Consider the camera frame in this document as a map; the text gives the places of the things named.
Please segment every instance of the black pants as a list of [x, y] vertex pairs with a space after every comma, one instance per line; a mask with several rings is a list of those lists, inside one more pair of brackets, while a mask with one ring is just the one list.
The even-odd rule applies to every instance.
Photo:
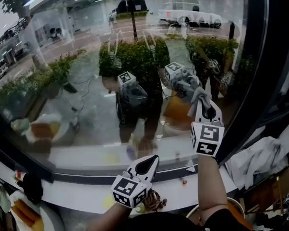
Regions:
[[147, 139], [154, 139], [158, 128], [158, 121], [163, 101], [147, 101], [141, 107], [131, 107], [129, 104], [117, 101], [117, 115], [120, 120], [120, 138], [125, 143], [130, 140], [131, 133], [134, 132], [139, 118], [146, 119], [144, 125], [144, 135]]

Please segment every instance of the tree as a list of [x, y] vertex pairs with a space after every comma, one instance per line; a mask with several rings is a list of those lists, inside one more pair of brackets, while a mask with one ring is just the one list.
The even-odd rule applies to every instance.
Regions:
[[40, 51], [39, 44], [35, 37], [35, 31], [31, 21], [31, 15], [28, 7], [24, 7], [24, 4], [29, 0], [0, 0], [2, 3], [1, 10], [4, 13], [17, 13], [19, 18], [25, 18], [27, 21], [27, 37], [29, 44], [31, 46], [31, 56], [36, 68], [46, 67], [47, 64], [44, 60], [44, 57]]

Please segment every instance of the tree trunk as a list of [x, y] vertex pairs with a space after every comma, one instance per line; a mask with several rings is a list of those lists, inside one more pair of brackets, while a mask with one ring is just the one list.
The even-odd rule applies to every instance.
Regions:
[[22, 45], [26, 44], [30, 51], [32, 61], [37, 69], [49, 67], [45, 62], [44, 56], [39, 48], [39, 43], [35, 36], [33, 23], [31, 21], [30, 11], [28, 8], [22, 7], [17, 12], [19, 18], [25, 18], [27, 26], [18, 36]]

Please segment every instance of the glass window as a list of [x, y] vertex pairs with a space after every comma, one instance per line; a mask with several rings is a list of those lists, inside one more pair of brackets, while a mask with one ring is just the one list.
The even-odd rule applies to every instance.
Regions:
[[0, 77], [0, 113], [13, 142], [60, 172], [113, 174], [153, 153], [164, 169], [186, 165], [194, 90], [170, 83], [165, 66], [198, 79], [227, 128], [254, 71], [240, 50], [247, 2], [0, 0], [14, 18], [0, 21], [0, 58], [13, 66]]

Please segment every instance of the wheel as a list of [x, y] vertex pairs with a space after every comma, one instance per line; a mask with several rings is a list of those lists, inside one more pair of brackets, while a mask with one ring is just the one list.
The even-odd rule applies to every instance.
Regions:
[[219, 28], [221, 27], [221, 25], [222, 25], [222, 23], [221, 23], [220, 20], [216, 20], [216, 21], [214, 21], [214, 28], [219, 29]]
[[187, 17], [180, 17], [180, 19], [178, 20], [178, 24], [184, 27], [187, 27], [189, 25], [189, 19]]

